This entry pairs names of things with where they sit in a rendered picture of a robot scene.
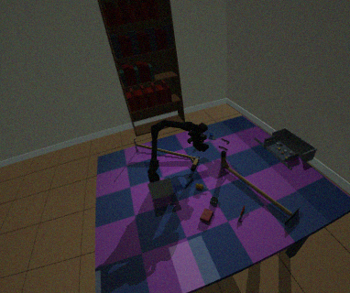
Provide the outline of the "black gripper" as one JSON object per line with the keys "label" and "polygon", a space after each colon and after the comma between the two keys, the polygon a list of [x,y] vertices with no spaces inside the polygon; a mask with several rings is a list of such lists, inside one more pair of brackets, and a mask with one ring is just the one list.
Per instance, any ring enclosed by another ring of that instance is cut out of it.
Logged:
{"label": "black gripper", "polygon": [[202,151],[202,152],[206,151],[209,148],[209,145],[202,143],[201,137],[199,137],[198,139],[192,139],[192,137],[190,137],[187,141],[189,144],[192,141],[193,146],[197,150]]}

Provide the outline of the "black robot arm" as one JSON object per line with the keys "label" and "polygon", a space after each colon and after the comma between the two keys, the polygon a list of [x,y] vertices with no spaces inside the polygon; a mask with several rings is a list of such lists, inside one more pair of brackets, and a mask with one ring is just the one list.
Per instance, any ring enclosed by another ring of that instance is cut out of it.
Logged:
{"label": "black robot arm", "polygon": [[149,164],[148,170],[148,179],[149,183],[160,181],[158,173],[156,170],[159,167],[159,160],[157,160],[157,139],[159,131],[165,127],[175,127],[180,128],[189,132],[189,136],[192,139],[198,139],[201,137],[202,142],[207,139],[207,135],[203,134],[208,130],[208,126],[204,123],[200,123],[199,125],[194,124],[193,122],[174,122],[168,120],[162,120],[161,122],[151,126],[151,136],[152,136],[152,150],[151,150],[151,160]]}

